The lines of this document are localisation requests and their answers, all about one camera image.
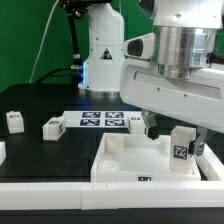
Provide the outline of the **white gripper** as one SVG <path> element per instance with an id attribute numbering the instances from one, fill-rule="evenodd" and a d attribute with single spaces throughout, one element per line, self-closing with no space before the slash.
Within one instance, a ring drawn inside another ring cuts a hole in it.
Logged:
<path id="1" fill-rule="evenodd" d="M 127 104 L 147 109 L 141 114 L 145 135 L 152 140 L 158 138 L 152 112 L 201 126 L 196 139 L 189 143 L 189 155 L 203 154 L 208 129 L 224 133 L 224 65 L 193 70 L 191 78 L 183 80 L 157 74 L 157 65 L 150 61 L 126 59 L 120 96 Z"/>

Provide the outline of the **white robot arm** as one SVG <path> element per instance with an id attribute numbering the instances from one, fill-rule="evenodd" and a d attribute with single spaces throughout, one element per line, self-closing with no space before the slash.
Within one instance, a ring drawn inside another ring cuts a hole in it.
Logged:
<path id="1" fill-rule="evenodd" d="M 207 131 L 224 133 L 224 55 L 214 51 L 224 27 L 224 0 L 138 0 L 153 31 L 123 44 L 123 102 L 199 127 L 193 152 Z"/>

